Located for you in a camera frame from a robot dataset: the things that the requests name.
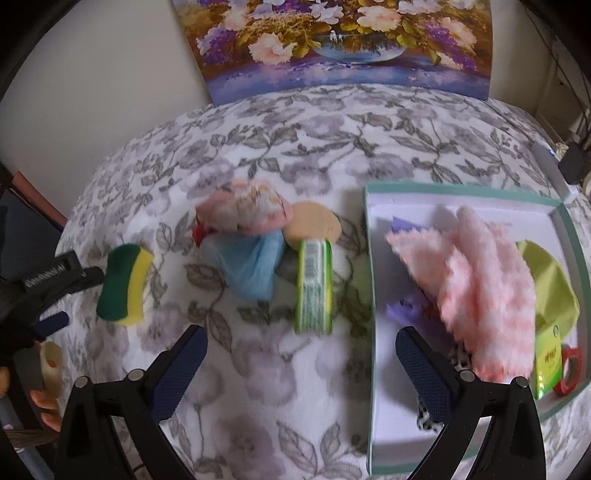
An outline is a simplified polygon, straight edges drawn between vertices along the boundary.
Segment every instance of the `red ring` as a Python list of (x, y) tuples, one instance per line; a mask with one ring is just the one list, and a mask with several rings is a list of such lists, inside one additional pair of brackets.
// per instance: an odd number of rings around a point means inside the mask
[(564, 347), (562, 349), (562, 371), (569, 361), (574, 361), (570, 364), (570, 372), (568, 378), (561, 378), (560, 382), (554, 387), (554, 391), (559, 397), (565, 397), (571, 393), (579, 384), (581, 379), (581, 369), (583, 368), (583, 354), (579, 348)]

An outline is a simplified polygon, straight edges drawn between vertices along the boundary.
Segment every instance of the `barcode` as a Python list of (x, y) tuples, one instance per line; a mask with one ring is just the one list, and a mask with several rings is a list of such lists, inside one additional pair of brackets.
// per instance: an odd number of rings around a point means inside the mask
[(320, 244), (306, 244), (306, 258), (304, 259), (304, 279), (316, 280), (320, 270)]

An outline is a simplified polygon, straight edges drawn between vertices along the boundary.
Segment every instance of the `white wall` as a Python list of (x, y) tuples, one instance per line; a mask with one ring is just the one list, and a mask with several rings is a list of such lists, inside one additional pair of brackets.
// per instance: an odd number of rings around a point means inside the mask
[[(491, 96), (533, 111), (548, 54), (518, 0), (491, 4)], [(105, 155), (207, 103), (170, 0), (82, 0), (0, 102), (0, 159), (67, 216)]]

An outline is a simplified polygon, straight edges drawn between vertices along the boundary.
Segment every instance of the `sponge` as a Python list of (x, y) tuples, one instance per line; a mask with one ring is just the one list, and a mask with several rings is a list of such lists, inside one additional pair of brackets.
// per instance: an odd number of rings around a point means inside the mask
[(130, 326), (144, 319), (144, 282), (154, 256), (138, 245), (115, 248), (107, 260), (103, 291), (96, 314), (103, 320)]

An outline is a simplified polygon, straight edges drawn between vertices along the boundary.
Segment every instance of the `floral tablecloth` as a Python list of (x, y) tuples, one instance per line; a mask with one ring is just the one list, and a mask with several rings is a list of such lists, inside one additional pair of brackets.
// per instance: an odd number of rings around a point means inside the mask
[[(59, 251), (74, 249), (83, 265), (103, 268), (124, 242), (152, 251), (146, 318), (129, 328), (97, 319), (99, 288), (60, 302), (72, 318), (54, 339), (65, 353), (61, 407), (78, 376), (104, 382), (146, 368), (198, 323), (209, 333), (207, 357), (175, 415), (161, 424), (196, 478), (365, 478), (371, 287), (364, 184), (411, 179), (556, 196), (529, 152), (542, 138), (531, 117), (495, 100), (350, 85), (209, 107), (132, 140), (99, 167)], [(244, 177), (267, 179), (288, 200), (315, 200), (338, 215), (332, 336), (293, 333), (295, 253), (277, 269), (270, 304), (236, 297), (223, 275), (200, 261), (190, 236), (195, 204)], [(569, 211), (591, 258), (587, 200), (581, 196)], [(543, 424), (548, 470), (589, 435), (590, 406), (587, 389)], [(116, 427), (131, 466), (146, 478), (124, 424)]]

